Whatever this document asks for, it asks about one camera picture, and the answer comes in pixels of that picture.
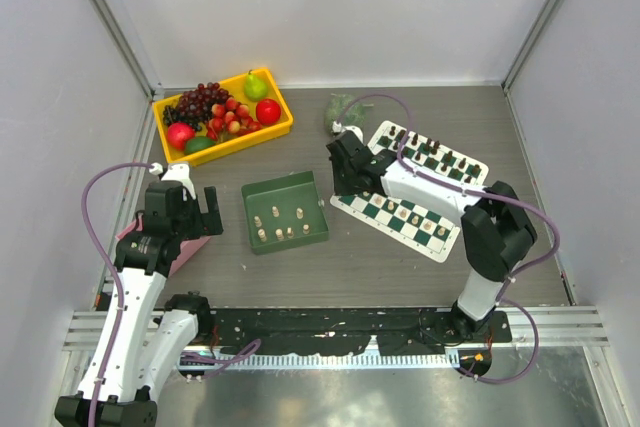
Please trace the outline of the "green white chess board mat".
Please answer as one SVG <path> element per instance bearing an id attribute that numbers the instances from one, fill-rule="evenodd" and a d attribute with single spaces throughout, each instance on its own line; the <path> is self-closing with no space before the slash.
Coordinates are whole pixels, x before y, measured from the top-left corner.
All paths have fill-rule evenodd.
<path id="1" fill-rule="evenodd" d="M 484 162 L 415 132 L 409 134 L 403 159 L 435 174 L 473 186 L 483 185 L 489 173 L 489 167 Z M 384 200 L 381 206 L 375 204 L 377 197 Z M 387 209 L 389 201 L 395 203 L 394 212 Z M 450 219 L 404 199 L 364 192 L 350 196 L 334 195 L 330 202 L 344 213 L 438 263 L 448 258 L 460 233 L 460 228 Z M 402 209 L 407 210 L 405 220 L 399 216 Z M 418 225 L 411 223 L 414 215 L 420 217 Z M 430 230 L 424 229 L 427 221 L 433 223 Z M 438 235 L 440 227 L 447 230 L 443 237 Z"/>

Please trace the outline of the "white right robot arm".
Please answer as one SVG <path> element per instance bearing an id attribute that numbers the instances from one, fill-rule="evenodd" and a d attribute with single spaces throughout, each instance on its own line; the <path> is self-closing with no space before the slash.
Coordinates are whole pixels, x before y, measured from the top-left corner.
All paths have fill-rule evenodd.
<path id="1" fill-rule="evenodd" d="M 537 233 L 513 189 L 504 182 L 473 189 L 406 161 L 400 152 L 371 151 L 352 131 L 326 145 L 334 193 L 364 192 L 408 201 L 459 227 L 471 272 L 454 302 L 454 334 L 474 341 L 484 334 L 507 277 L 537 241 Z"/>

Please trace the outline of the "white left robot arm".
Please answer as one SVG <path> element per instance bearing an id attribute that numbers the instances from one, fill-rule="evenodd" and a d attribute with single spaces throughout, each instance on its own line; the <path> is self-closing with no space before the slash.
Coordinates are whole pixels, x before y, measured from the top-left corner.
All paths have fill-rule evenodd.
<path id="1" fill-rule="evenodd" d="M 207 298 L 175 294 L 158 330 L 147 334 L 151 314 L 185 241 L 222 234 L 217 191 L 204 190 L 208 210 L 179 180 L 156 181 L 145 192 L 142 227 L 116 248 L 116 280 L 93 359 L 73 395 L 58 399 L 63 426 L 152 426 L 158 398 L 180 354 L 206 343 L 214 330 Z"/>

